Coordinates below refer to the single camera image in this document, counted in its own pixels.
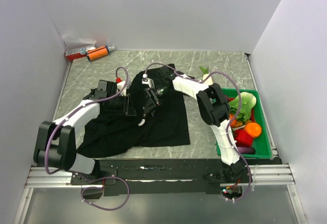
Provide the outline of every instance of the red bell pepper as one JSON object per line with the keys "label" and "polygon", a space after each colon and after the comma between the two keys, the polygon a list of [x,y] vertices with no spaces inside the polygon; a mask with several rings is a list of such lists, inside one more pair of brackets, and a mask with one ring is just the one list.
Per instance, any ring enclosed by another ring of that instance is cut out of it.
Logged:
{"label": "red bell pepper", "polygon": [[252,146],[253,138],[244,130],[234,131],[234,139],[237,146]]}

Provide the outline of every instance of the orange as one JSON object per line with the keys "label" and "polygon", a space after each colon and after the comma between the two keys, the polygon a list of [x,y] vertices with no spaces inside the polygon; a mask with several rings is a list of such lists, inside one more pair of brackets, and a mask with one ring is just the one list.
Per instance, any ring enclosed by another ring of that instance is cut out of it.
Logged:
{"label": "orange", "polygon": [[247,134],[252,136],[252,138],[257,138],[261,135],[262,129],[261,126],[258,125],[257,123],[248,123],[245,127],[244,130]]}

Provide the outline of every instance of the lettuce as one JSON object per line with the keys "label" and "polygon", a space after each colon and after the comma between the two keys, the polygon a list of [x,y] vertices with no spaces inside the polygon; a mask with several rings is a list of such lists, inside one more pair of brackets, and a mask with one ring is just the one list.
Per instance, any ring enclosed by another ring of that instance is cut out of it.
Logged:
{"label": "lettuce", "polygon": [[[246,122],[251,117],[251,109],[256,104],[256,98],[254,95],[248,92],[242,92],[241,100],[242,100],[241,110],[239,115],[236,117],[236,119]],[[237,108],[239,106],[239,96],[237,96],[234,100],[230,101],[228,104],[230,106],[230,113],[232,115],[235,115]]]}

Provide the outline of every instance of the white panel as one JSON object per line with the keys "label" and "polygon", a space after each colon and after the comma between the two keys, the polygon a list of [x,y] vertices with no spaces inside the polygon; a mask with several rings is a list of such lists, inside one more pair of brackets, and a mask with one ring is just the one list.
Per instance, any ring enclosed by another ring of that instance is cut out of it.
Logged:
{"label": "white panel", "polygon": [[250,56],[309,223],[327,220],[327,0],[282,0]]}
{"label": "white panel", "polygon": [[251,53],[280,0],[42,0],[66,45]]}
{"label": "white panel", "polygon": [[0,0],[0,222],[12,223],[38,126],[52,119],[64,45],[40,0]]}

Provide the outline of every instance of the gray marble surface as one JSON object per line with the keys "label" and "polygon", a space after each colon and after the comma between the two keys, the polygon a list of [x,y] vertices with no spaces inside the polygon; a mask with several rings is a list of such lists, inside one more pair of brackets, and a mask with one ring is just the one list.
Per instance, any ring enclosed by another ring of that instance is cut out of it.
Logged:
{"label": "gray marble surface", "polygon": [[[72,63],[60,100],[56,118],[74,107],[86,96],[90,88],[97,87],[100,79],[115,80],[118,66],[127,68],[131,79],[152,62],[175,63],[180,70],[197,79],[202,78],[199,66],[219,70],[231,76],[241,89],[254,89],[251,74],[244,53],[192,52],[192,51],[115,51],[110,56],[89,62],[87,58]],[[221,87],[233,88],[223,76],[215,74],[215,83]],[[124,154],[111,158],[219,158],[215,137],[208,125],[201,119],[197,101],[184,97],[189,123],[191,145],[167,147],[134,147]],[[83,141],[84,132],[77,138],[77,146]]]}

